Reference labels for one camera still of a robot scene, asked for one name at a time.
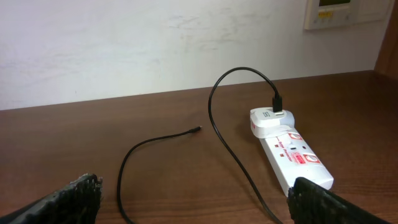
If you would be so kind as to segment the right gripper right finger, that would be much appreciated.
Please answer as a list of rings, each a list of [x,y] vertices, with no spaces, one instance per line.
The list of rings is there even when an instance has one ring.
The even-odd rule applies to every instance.
[[[316,183],[298,177],[287,204],[295,224],[388,224]]]

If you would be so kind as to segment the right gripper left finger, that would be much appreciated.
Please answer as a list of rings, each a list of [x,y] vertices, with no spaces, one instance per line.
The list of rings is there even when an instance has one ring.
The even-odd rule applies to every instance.
[[[1,223],[94,223],[100,209],[102,183],[95,174],[83,174],[63,188],[2,216]]]

